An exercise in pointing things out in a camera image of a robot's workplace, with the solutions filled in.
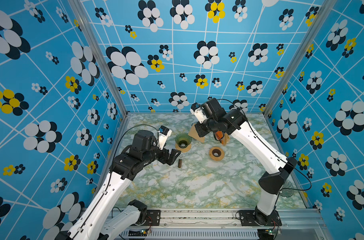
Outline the wooden ring dripper holder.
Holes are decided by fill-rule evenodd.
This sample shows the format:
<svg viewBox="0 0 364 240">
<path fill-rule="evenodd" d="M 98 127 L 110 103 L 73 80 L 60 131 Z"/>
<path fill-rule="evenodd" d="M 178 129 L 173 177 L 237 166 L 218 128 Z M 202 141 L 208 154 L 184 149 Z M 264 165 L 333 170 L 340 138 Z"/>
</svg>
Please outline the wooden ring dripper holder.
<svg viewBox="0 0 364 240">
<path fill-rule="evenodd" d="M 179 144 L 175 144 L 175 147 L 177 150 L 181 151 L 182 153 L 187 153 L 188 151 L 191 150 L 191 144 L 186 145 L 185 143 L 182 143 L 182 146 L 180 146 Z"/>
</svg>

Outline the green glass dripper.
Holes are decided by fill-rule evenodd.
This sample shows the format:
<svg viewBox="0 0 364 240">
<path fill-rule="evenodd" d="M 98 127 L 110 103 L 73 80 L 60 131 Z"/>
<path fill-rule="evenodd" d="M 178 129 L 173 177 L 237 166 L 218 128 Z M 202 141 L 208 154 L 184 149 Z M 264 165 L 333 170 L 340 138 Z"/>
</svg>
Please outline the green glass dripper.
<svg viewBox="0 0 364 240">
<path fill-rule="evenodd" d="M 175 137 L 175 142 L 180 146 L 182 146 L 182 143 L 189 145 L 192 142 L 192 138 L 188 135 L 188 133 L 179 133 Z"/>
</svg>

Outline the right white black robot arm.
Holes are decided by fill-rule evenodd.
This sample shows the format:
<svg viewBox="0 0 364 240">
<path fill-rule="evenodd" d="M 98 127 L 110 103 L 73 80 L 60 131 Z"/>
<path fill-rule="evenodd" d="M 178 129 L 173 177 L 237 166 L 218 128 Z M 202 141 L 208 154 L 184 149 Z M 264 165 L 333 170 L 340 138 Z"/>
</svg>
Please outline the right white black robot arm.
<svg viewBox="0 0 364 240">
<path fill-rule="evenodd" d="M 265 173 L 258 181 L 261 195 L 254 216 L 259 225 L 267 225 L 272 219 L 283 185 L 295 169 L 295 158 L 286 157 L 266 141 L 240 108 L 227 112 L 213 98 L 201 105 L 192 104 L 190 112 L 198 120 L 195 131 L 199 137 L 218 131 L 228 134 L 242 143 L 263 165 Z"/>
</svg>

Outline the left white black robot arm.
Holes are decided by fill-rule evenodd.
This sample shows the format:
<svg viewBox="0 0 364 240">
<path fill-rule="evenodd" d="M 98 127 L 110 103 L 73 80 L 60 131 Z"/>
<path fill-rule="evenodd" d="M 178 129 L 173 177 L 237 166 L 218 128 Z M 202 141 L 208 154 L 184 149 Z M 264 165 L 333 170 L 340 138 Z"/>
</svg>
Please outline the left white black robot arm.
<svg viewBox="0 0 364 240">
<path fill-rule="evenodd" d="M 172 130 L 161 126 L 154 135 L 138 131 L 131 145 L 115 156 L 110 170 L 89 207 L 69 230 L 61 230 L 56 240 L 114 240 L 131 225 L 142 225 L 147 220 L 147 205 L 133 200 L 117 216 L 108 219 L 116 202 L 134 178 L 154 161 L 173 165 L 181 151 L 165 148 Z"/>
</svg>

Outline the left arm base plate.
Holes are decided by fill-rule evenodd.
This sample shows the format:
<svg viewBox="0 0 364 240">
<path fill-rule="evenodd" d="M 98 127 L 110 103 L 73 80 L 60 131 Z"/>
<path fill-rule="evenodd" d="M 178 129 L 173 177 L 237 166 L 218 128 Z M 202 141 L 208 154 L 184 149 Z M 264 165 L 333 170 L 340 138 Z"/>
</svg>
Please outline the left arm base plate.
<svg viewBox="0 0 364 240">
<path fill-rule="evenodd" d="M 145 217 L 140 217 L 139 223 L 134 226 L 159 226 L 161 220 L 161 210 L 147 210 Z"/>
</svg>

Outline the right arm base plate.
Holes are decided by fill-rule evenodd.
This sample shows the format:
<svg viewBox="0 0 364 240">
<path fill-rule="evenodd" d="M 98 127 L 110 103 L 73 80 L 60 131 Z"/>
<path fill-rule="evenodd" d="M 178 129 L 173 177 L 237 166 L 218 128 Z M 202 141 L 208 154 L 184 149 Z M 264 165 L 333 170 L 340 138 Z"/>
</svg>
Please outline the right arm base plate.
<svg viewBox="0 0 364 240">
<path fill-rule="evenodd" d="M 255 210 L 239 210 L 235 217 L 243 227 L 281 227 L 282 222 L 278 211 L 274 210 L 271 215 L 264 216 L 256 214 Z"/>
</svg>

